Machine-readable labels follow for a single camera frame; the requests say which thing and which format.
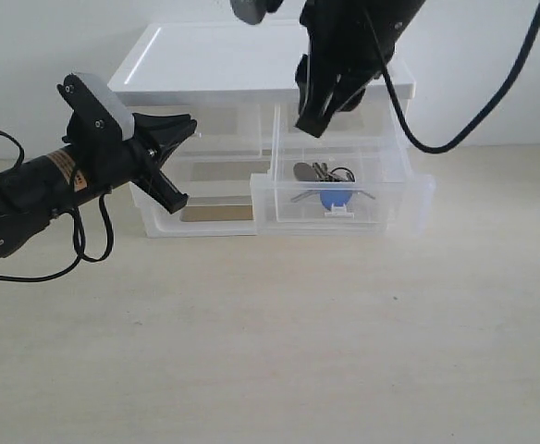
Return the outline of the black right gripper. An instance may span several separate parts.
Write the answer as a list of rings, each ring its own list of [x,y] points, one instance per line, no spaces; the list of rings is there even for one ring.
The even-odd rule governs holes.
[[[321,138],[337,113],[354,111],[380,64],[369,27],[386,61],[396,47],[394,1],[308,1],[300,16],[309,36],[297,67],[299,116],[295,127]]]

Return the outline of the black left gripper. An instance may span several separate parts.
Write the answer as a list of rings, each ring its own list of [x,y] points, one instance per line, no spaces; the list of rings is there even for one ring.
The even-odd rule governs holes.
[[[71,143],[66,137],[65,151],[87,181],[87,186],[75,191],[75,203],[85,204],[103,193],[129,182],[135,184],[174,214],[188,201],[162,172],[173,152],[197,129],[197,120],[190,114],[151,116],[133,114],[134,136],[118,144]]]

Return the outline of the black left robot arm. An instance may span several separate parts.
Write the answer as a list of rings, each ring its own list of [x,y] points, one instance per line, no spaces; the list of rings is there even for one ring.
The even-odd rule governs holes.
[[[163,173],[176,149],[195,133],[189,114],[134,114],[128,140],[72,115],[65,146],[0,172],[0,259],[7,258],[50,222],[127,183],[139,187],[169,214],[189,197]]]

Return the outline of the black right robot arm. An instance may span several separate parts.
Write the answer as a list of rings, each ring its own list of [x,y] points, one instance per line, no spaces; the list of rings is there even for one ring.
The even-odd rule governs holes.
[[[422,1],[307,1],[300,24],[309,43],[295,72],[300,92],[295,127],[320,138],[335,114],[353,111],[422,6]]]

